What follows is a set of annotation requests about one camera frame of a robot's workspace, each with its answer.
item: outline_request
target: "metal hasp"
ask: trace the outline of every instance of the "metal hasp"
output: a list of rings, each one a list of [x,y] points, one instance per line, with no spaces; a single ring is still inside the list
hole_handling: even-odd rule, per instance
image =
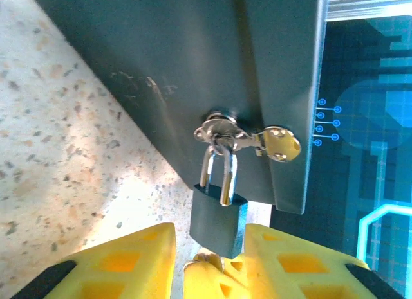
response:
[[[201,169],[200,186],[208,193],[212,181],[213,162],[216,155],[224,157],[223,185],[220,204],[232,203],[238,160],[236,151],[254,147],[256,155],[267,155],[277,162],[292,161],[301,153],[301,145],[288,129],[271,126],[261,133],[248,134],[238,127],[236,119],[221,112],[211,113],[194,132],[194,138],[208,143]]]

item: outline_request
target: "padlock shackle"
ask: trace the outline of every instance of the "padlock shackle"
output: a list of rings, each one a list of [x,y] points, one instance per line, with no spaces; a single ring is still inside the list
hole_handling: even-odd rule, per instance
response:
[[[205,188],[206,194],[209,193],[209,184],[212,181],[213,161],[216,153],[212,146],[208,146],[203,158],[203,165],[201,167],[200,183],[202,188]]]
[[[229,206],[232,204],[236,178],[238,174],[238,159],[231,147],[219,144],[225,159],[223,184],[220,194],[220,204]],[[212,181],[213,162],[216,156],[214,147],[209,145],[203,157],[203,165],[201,168],[200,183],[202,188],[205,188],[205,193],[209,193],[209,185]]]
[[[221,187],[220,204],[229,206],[232,204],[234,187],[238,174],[238,158],[230,147],[221,146],[223,156],[225,157],[225,168],[223,176],[223,185]]]

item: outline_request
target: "dark green metal panel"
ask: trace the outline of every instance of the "dark green metal panel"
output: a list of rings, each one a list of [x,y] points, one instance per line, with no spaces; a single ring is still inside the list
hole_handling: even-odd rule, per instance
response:
[[[245,0],[263,123],[290,129],[302,152],[270,162],[276,208],[303,213],[328,0]]]
[[[254,9],[258,6],[253,1],[250,4],[249,0],[37,1],[189,186],[198,183],[206,149],[204,143],[194,140],[192,133],[211,110],[234,113],[240,123],[251,129],[262,129],[268,122],[283,122],[281,116],[262,116],[262,110],[266,113],[271,107],[277,108],[274,92],[259,92],[259,89],[264,89],[263,82],[271,81],[277,87],[282,80],[273,82],[258,75],[262,70],[260,56],[266,57],[267,51],[279,51],[279,43],[274,44],[276,49],[257,51],[271,45],[255,44],[253,35],[259,34],[253,31],[256,22],[263,21],[263,28],[269,26],[270,36],[275,39],[277,28],[269,25],[273,23],[271,15],[256,18]],[[318,9],[319,0],[290,1],[296,2],[292,8],[305,6],[302,15],[298,19],[281,19],[293,24],[288,25],[291,30],[303,30],[304,36],[320,36],[319,20],[324,15]],[[252,34],[248,22],[252,24]],[[299,53],[290,53],[292,49],[286,48],[286,54],[301,57],[300,65],[316,73],[314,55],[318,55],[315,50],[319,46],[312,42],[302,45]],[[285,69],[295,67],[289,64]],[[304,74],[305,83],[308,76],[312,77]],[[311,89],[307,94],[313,99],[315,88]],[[307,113],[311,106],[301,104],[300,112]],[[304,118],[305,123],[311,122],[310,114]],[[236,193],[251,201],[274,204],[272,162],[256,157],[251,148],[240,151],[238,161]],[[300,177],[293,181],[286,178],[291,185],[298,182],[299,187],[276,194],[278,199],[293,194],[294,204],[279,207],[281,210],[295,213],[303,210],[306,166],[301,162],[299,165]],[[221,185],[223,161],[216,161],[213,175],[213,183]],[[277,204],[282,206],[283,202],[277,200]]]

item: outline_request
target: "metal ring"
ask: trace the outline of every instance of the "metal ring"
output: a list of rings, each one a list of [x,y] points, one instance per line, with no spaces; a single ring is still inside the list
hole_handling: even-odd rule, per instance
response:
[[[210,113],[208,115],[208,117],[206,118],[206,120],[210,120],[210,119],[227,119],[229,121],[231,121],[233,124],[237,124],[236,122],[236,117],[235,116],[231,116],[227,113],[221,112],[221,111],[214,111],[212,113]]]
[[[230,139],[231,143],[230,144],[222,144],[219,143],[219,140],[222,139]],[[236,142],[235,139],[233,137],[233,135],[219,135],[219,134],[215,134],[212,136],[212,141],[210,143],[210,146],[212,146],[213,150],[215,151],[216,154],[218,154],[219,156],[224,155],[223,150],[221,149],[222,147],[228,147],[232,150],[235,149],[236,146]]]

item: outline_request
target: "terrazzo floor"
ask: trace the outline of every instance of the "terrazzo floor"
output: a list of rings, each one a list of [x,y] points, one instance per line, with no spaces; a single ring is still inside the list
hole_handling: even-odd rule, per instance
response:
[[[191,190],[34,0],[0,0],[0,298],[46,267],[160,222],[176,226],[172,298],[198,250]],[[251,203],[249,222],[268,225]]]

